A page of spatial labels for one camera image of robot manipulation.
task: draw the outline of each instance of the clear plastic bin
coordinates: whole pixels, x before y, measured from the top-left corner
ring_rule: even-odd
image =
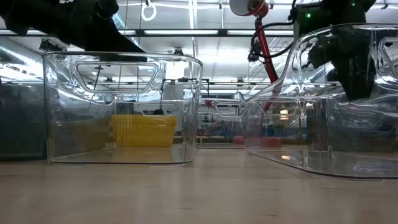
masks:
[[[43,159],[44,88],[38,84],[0,85],[0,159]]]
[[[175,55],[43,54],[51,162],[191,162],[200,61]]]
[[[397,25],[345,25],[294,44],[244,102],[247,152],[316,174],[398,178]]]
[[[200,99],[197,146],[204,149],[243,149],[239,100]]]

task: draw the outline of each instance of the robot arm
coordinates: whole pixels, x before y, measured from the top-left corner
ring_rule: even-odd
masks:
[[[0,1],[0,16],[17,34],[33,28],[87,51],[144,52],[117,30],[112,17],[118,10],[116,0]]]
[[[375,0],[324,0],[316,7],[302,7],[298,12],[296,33],[299,35],[326,25],[366,23],[365,12]],[[305,15],[327,16],[327,19],[306,19]],[[328,81],[338,81],[349,100],[368,98],[371,95],[376,68],[370,52],[369,32],[360,29],[331,28],[331,36],[318,37],[316,44],[308,53],[308,64],[318,68],[330,62],[334,69],[326,75]]]

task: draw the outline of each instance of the ceiling light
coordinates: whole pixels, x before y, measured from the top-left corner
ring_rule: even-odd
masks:
[[[6,30],[6,29],[0,30],[0,35],[12,35],[12,34],[16,35],[16,33],[14,33],[11,30]]]
[[[74,45],[69,45],[69,47],[67,48],[67,51],[84,51],[84,49],[79,48],[79,47],[74,46]]]
[[[292,4],[274,4],[272,9],[292,9]]]
[[[27,35],[46,35],[46,34],[39,30],[28,30]]]
[[[248,64],[247,54],[199,55],[198,59],[204,63]]]
[[[167,62],[166,78],[179,79],[185,76],[185,69],[189,67],[187,62]]]
[[[254,30],[228,30],[227,35],[253,35]],[[292,30],[265,30],[265,35],[293,36]]]
[[[36,62],[35,62],[34,60],[32,60],[32,59],[30,59],[30,58],[28,58],[28,57],[25,57],[25,56],[23,56],[23,55],[21,55],[21,54],[15,52],[15,51],[12,51],[12,50],[10,50],[10,49],[8,49],[8,48],[0,47],[0,50],[2,50],[2,51],[4,51],[5,53],[10,54],[10,55],[12,55],[12,56],[18,58],[19,60],[21,60],[21,61],[23,61],[24,63],[26,63],[28,66],[34,66],[34,65],[36,65]]]
[[[189,0],[189,26],[191,29],[194,29],[193,27],[193,7],[192,7],[192,1]]]
[[[153,67],[153,66],[140,65],[140,66],[138,66],[138,69],[139,69],[139,70],[153,70],[153,69],[155,69],[155,67]]]
[[[217,35],[218,30],[145,30],[146,35]]]
[[[136,31],[135,30],[119,30],[119,33],[122,35],[135,35]]]

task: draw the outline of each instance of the yellow basket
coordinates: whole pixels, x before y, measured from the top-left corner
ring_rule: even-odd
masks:
[[[171,147],[176,124],[175,116],[112,115],[117,147]]]

